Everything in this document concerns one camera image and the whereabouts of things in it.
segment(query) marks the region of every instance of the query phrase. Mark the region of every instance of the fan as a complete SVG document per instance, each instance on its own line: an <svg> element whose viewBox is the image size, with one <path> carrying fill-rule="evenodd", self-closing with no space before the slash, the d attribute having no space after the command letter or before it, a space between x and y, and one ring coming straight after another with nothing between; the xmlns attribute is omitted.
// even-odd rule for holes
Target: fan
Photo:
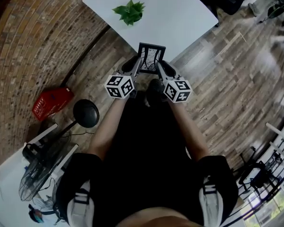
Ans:
<svg viewBox="0 0 284 227"><path fill-rule="evenodd" d="M35 144L31 145L36 150L36 155L20 182L19 196L22 201L32 200L62 159L64 155L63 147L69 139L61 138L61 136L77 123L82 127L92 128L99 121L99 111L96 105L87 99L76 102L73 115L75 121L50 139L42 148Z"/></svg>

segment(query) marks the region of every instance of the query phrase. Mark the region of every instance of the brick wall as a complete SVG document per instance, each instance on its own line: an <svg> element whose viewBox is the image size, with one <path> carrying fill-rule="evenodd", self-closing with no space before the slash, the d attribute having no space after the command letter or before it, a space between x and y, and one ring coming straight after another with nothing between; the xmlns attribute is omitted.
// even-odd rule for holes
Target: brick wall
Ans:
<svg viewBox="0 0 284 227"><path fill-rule="evenodd" d="M0 17L0 164L36 124L38 95L57 87L105 22L82 0L10 0Z"/></svg>

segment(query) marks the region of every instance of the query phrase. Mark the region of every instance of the green plant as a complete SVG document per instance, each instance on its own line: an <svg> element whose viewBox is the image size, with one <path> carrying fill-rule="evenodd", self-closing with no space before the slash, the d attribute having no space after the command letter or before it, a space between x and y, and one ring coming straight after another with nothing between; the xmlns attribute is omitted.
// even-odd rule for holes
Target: green plant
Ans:
<svg viewBox="0 0 284 227"><path fill-rule="evenodd" d="M143 4L144 2L133 3L133 0L130 0L126 6L116 7L113 11L120 14L120 20L124 20L127 25L133 25L134 22L137 22L142 18L142 12L145 8Z"/></svg>

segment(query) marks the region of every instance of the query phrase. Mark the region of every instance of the white table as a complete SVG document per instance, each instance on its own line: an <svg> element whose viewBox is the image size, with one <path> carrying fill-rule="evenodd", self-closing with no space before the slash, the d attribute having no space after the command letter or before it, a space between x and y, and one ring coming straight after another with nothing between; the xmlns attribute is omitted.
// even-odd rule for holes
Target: white table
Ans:
<svg viewBox="0 0 284 227"><path fill-rule="evenodd" d="M166 61L173 60L218 23L200 0L133 0L144 2L145 9L140 21L127 26L112 9L128 1L83 0L136 51L140 42L165 46Z"/></svg>

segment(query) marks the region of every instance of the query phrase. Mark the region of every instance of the cable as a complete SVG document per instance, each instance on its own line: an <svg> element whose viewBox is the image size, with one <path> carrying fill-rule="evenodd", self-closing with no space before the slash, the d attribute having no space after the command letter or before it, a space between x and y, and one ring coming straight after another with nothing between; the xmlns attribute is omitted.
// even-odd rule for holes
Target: cable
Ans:
<svg viewBox="0 0 284 227"><path fill-rule="evenodd" d="M82 133L82 134L69 134L67 136L62 136L61 138L66 138L66 137L70 137L72 135L83 135L83 134L94 134L94 133L91 133L91 132L85 132L85 133Z"/></svg>
<svg viewBox="0 0 284 227"><path fill-rule="evenodd" d="M38 192L41 192L41 191L43 191L43 190L48 189L48 188L51 186L52 180L53 180L53 183L55 183L55 179L53 179L51 176L50 176L50 178L51 178L51 179L49 180L49 185L48 185L47 187L45 187L45 188L39 190Z"/></svg>

